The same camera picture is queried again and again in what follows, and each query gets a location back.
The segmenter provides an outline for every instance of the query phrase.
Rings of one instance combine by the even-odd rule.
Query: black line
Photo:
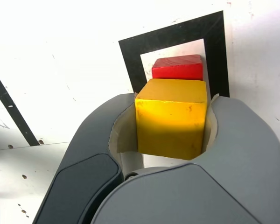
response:
[[[140,92],[147,82],[141,54],[199,39],[204,39],[211,97],[229,97],[223,11],[119,41],[133,90]]]
[[[32,131],[30,130],[29,126],[27,125],[25,119],[22,117],[20,111],[18,110],[17,106],[15,105],[14,101],[11,99],[10,95],[8,94],[6,88],[0,81],[0,100],[7,109],[7,112],[14,120],[15,124],[18,126],[20,132],[28,142],[30,146],[38,146],[39,143],[35,136],[33,135]]]

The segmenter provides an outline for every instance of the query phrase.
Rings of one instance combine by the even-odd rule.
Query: gray plastic housing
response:
[[[108,142],[116,118],[133,101],[133,94],[117,96],[82,123],[34,223],[136,224],[143,218],[141,223],[154,224],[280,224],[280,143],[236,99],[212,102],[218,129],[208,151],[188,164],[121,184],[122,172]]]

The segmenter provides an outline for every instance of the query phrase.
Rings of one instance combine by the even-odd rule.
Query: yellow wooden block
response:
[[[151,79],[135,106],[140,153],[184,160],[200,155],[207,110],[204,81]]]

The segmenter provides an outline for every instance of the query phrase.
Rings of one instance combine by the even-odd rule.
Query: red block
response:
[[[200,55],[159,58],[152,68],[153,78],[203,80]]]

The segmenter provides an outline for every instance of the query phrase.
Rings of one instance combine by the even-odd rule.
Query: wooden block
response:
[[[206,83],[151,79],[135,100],[138,151],[191,160],[201,153]]]
[[[200,55],[159,58],[152,68],[153,78],[203,80]]]

